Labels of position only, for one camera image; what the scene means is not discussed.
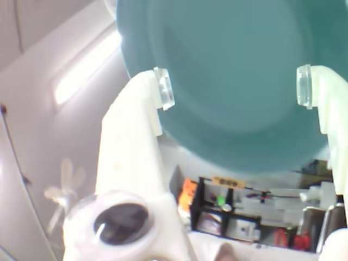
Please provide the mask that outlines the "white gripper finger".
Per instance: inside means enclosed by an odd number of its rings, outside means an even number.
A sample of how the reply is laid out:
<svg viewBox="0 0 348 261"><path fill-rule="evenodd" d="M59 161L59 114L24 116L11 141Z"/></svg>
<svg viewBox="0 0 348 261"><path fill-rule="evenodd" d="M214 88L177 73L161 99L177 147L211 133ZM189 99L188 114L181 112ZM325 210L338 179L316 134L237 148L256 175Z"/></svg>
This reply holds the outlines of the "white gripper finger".
<svg viewBox="0 0 348 261"><path fill-rule="evenodd" d="M320 132L327 135L335 194L342 203L329 207L317 246L319 260L347 260L347 228L332 230L341 213L347 216L347 81L326 66L296 70L299 105L318 109Z"/></svg>
<svg viewBox="0 0 348 261"><path fill-rule="evenodd" d="M95 193L64 221L65 260L195 260L159 151L169 73L138 73L102 121Z"/></svg>

